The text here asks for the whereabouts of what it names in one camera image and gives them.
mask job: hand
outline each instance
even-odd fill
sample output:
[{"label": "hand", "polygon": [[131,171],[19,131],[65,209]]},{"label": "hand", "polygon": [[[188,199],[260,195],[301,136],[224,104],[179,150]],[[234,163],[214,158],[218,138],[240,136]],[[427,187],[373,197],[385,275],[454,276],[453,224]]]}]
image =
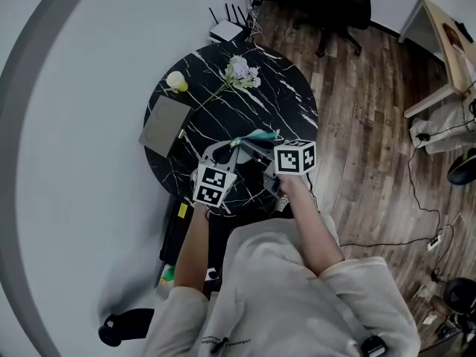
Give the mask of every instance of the hand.
[{"label": "hand", "polygon": [[193,205],[193,214],[198,216],[198,215],[204,215],[207,213],[207,207],[203,205],[201,202],[195,202]]},{"label": "hand", "polygon": [[292,195],[296,190],[299,190],[300,187],[304,187],[304,189],[307,190],[306,184],[301,176],[279,175],[278,178],[281,181],[281,190],[288,196]]}]

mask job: black cable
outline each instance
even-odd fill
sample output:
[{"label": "black cable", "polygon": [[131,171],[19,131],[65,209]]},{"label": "black cable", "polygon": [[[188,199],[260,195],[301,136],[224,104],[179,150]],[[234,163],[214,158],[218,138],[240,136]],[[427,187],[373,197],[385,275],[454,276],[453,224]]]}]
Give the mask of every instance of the black cable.
[{"label": "black cable", "polygon": [[421,134],[418,134],[416,137],[418,139],[420,139],[421,141],[429,141],[429,138],[432,138],[433,136],[436,136],[436,135],[441,135],[441,134],[444,134],[445,132],[447,131],[450,131],[452,129],[455,129],[455,128],[459,128],[459,127],[463,127],[465,126],[466,129],[468,130],[468,132],[476,132],[476,130],[470,130],[469,127],[468,127],[468,124],[472,123],[475,121],[475,104],[476,104],[476,100],[474,100],[473,102],[471,102],[469,104],[469,111],[472,113],[473,115],[473,118],[471,120],[468,120],[466,121],[466,115],[465,115],[465,109],[464,109],[464,100],[465,100],[465,96],[466,96],[466,93],[469,92],[469,90],[471,90],[471,87],[473,87],[473,85],[476,83],[476,80],[463,92],[463,94],[461,95],[461,109],[463,110],[463,123],[462,124],[458,124],[456,126],[453,126],[453,127],[449,127],[447,129],[444,129],[443,131],[439,131],[439,132],[436,132],[434,134],[427,134],[427,133],[421,133]]},{"label": "black cable", "polygon": [[424,353],[424,352],[428,352],[429,350],[431,350],[431,349],[433,349],[433,348],[435,348],[435,347],[438,347],[439,345],[444,344],[444,343],[446,343],[447,341],[451,340],[452,338],[458,336],[460,333],[461,333],[461,331],[458,331],[458,332],[456,332],[455,334],[449,336],[448,338],[445,338],[445,339],[442,340],[442,341],[438,341],[437,343],[435,343],[435,344],[429,346],[428,348],[425,348],[425,349],[423,349],[423,350],[420,350],[418,354],[420,355],[420,354],[422,354],[422,353]]},{"label": "black cable", "polygon": [[455,128],[458,128],[458,127],[463,127],[463,126],[468,126],[468,124],[470,124],[472,122],[474,122],[474,120],[468,120],[467,122],[464,122],[462,124],[458,124],[457,126],[449,127],[447,129],[444,129],[443,131],[435,132],[434,134],[431,134],[431,135],[428,134],[428,136],[430,138],[432,138],[433,136],[444,134],[445,132],[450,131],[452,129],[455,129]]},{"label": "black cable", "polygon": [[411,243],[414,243],[414,242],[419,242],[419,241],[431,241],[432,238],[418,238],[418,239],[414,239],[412,241],[409,241],[409,242],[402,242],[402,243],[374,243],[373,245],[361,245],[359,243],[344,243],[343,245],[341,245],[341,247],[344,247],[344,246],[358,246],[358,247],[365,247],[365,248],[372,248],[372,247],[376,247],[376,246],[405,246],[405,245],[410,245]]},{"label": "black cable", "polygon": [[449,241],[449,244],[448,244],[448,247],[446,248],[445,252],[443,253],[443,255],[441,256],[441,258],[438,259],[438,262],[437,264],[435,265],[435,267],[433,268],[433,271],[431,272],[431,274],[434,274],[435,276],[437,276],[439,273],[440,273],[440,269],[438,268],[438,266],[440,265],[440,263],[443,261],[443,258],[447,255],[447,253],[449,252],[449,249],[451,248],[451,244],[453,243],[453,238],[454,238],[454,227],[453,225],[447,225],[445,227],[450,227],[451,229],[451,239]]},{"label": "black cable", "polygon": [[433,238],[429,238],[429,237],[424,237],[424,238],[418,238],[418,239],[413,239],[409,242],[401,242],[401,243],[387,243],[387,242],[383,242],[383,243],[375,243],[375,244],[372,244],[372,245],[362,245],[362,244],[359,244],[359,243],[345,243],[343,245],[341,245],[341,247],[344,247],[344,246],[358,246],[358,247],[365,247],[365,248],[372,248],[372,247],[376,247],[376,246],[404,246],[404,245],[410,245],[411,243],[414,243],[414,242],[419,242],[419,241],[432,241],[433,239],[435,239],[436,237],[438,237],[438,233],[444,229],[445,227],[447,226],[443,226],[440,228],[440,211],[438,209],[427,209],[427,208],[422,208],[422,205],[419,203],[419,200],[418,200],[418,197],[417,197],[417,190],[415,188],[415,184],[414,184],[414,181],[413,179],[411,178],[411,169],[410,169],[410,163],[411,161],[413,160],[415,154],[417,153],[417,149],[418,147],[421,145],[421,141],[420,143],[418,144],[418,146],[415,147],[414,149],[414,153],[413,155],[410,157],[410,159],[408,160],[408,163],[407,163],[407,167],[408,167],[408,178],[410,179],[410,183],[411,183],[411,186],[412,186],[412,189],[413,189],[413,192],[414,192],[414,198],[416,200],[416,203],[418,204],[418,208],[421,210],[421,211],[426,211],[428,213],[437,213],[438,214],[438,223],[437,223],[437,230],[436,230],[436,233],[435,233],[435,236]]},{"label": "black cable", "polygon": [[311,178],[309,177],[309,172],[306,173],[307,181],[309,182],[309,192],[311,193],[312,198],[314,199],[314,203],[317,205],[318,200],[314,196],[314,187],[312,186]]},{"label": "black cable", "polygon": [[421,211],[426,211],[428,213],[437,213],[438,214],[438,224],[437,224],[437,231],[434,235],[434,238],[436,238],[438,236],[438,232],[440,231],[440,211],[438,209],[427,209],[427,208],[422,208],[422,205],[419,203],[419,200],[418,200],[418,197],[417,197],[417,190],[415,188],[415,184],[414,184],[414,180],[411,178],[411,169],[410,169],[410,163],[411,161],[413,160],[413,158],[415,157],[415,154],[417,153],[417,149],[418,147],[422,144],[422,142],[420,141],[420,143],[415,147],[414,149],[414,154],[410,157],[410,159],[408,160],[408,163],[407,163],[407,168],[408,168],[408,178],[410,179],[410,184],[412,186],[412,189],[413,189],[413,192],[414,192],[414,197],[415,197],[415,200],[416,200],[416,203],[418,204],[418,208],[421,210]]}]

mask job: yellow label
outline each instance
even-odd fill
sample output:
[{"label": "yellow label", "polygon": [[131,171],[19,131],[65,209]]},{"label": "yellow label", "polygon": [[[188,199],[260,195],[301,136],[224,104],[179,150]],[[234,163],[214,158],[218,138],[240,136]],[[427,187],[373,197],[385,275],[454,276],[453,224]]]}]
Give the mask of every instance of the yellow label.
[{"label": "yellow label", "polygon": [[186,212],[187,212],[187,208],[188,208],[188,205],[183,204],[183,203],[180,204],[180,209],[178,210],[178,214],[179,214],[178,216],[179,216],[180,218],[185,218],[185,214],[186,214]]}]

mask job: white cloth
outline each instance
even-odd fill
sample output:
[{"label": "white cloth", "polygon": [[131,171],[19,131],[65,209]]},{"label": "white cloth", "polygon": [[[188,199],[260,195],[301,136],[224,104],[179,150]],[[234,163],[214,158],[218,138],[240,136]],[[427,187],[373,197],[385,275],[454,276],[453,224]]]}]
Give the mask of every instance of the white cloth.
[{"label": "white cloth", "polygon": [[[428,120],[415,118],[410,128],[414,147],[425,147],[426,152],[432,155],[476,144],[476,123],[467,123],[473,118],[468,108],[469,102],[467,100],[464,103],[464,115],[460,100],[455,100],[436,109]],[[439,135],[431,136],[430,141],[421,141],[417,135],[422,133]]]},{"label": "white cloth", "polygon": [[210,303],[177,287],[157,305],[144,355],[210,356],[228,338],[212,356],[359,357],[361,337],[335,303],[380,336],[389,356],[417,356],[417,328],[382,258],[346,260],[316,277],[303,264],[295,221],[270,219],[232,233]]}]

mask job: green flower stem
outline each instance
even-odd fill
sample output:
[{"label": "green flower stem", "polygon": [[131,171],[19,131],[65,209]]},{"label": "green flower stem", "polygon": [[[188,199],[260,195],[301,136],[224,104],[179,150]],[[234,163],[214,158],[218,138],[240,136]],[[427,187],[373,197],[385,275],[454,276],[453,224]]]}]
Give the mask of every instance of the green flower stem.
[{"label": "green flower stem", "polygon": [[198,109],[196,111],[199,111],[203,105],[205,105],[206,103],[210,102],[212,99],[214,99],[215,97],[218,96],[219,93],[221,93],[223,90],[225,90],[227,87],[230,86],[230,83],[229,82],[225,82],[223,83],[218,90],[216,90],[204,103],[202,103]]}]

